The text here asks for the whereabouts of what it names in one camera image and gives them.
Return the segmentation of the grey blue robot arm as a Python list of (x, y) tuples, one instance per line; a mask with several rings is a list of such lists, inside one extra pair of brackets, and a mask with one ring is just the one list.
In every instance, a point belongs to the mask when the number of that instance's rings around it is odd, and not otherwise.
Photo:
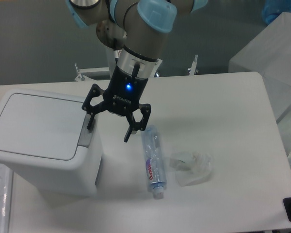
[(94, 119), (109, 111), (125, 117), (124, 140), (146, 129), (151, 106), (139, 102), (162, 47), (178, 15), (203, 8), (205, 0), (68, 0), (67, 7), (81, 28), (110, 21), (126, 33), (106, 89), (92, 85), (83, 110)]

